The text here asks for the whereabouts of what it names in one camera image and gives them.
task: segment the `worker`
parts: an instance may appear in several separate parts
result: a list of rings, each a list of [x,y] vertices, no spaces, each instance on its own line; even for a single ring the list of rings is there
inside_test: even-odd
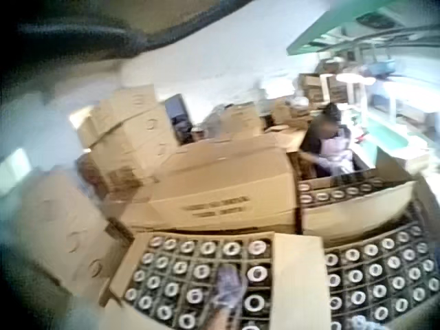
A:
[[[329,103],[313,119],[300,145],[300,157],[313,163],[317,177],[351,173],[353,154],[349,148],[351,132],[341,125],[341,111]]]

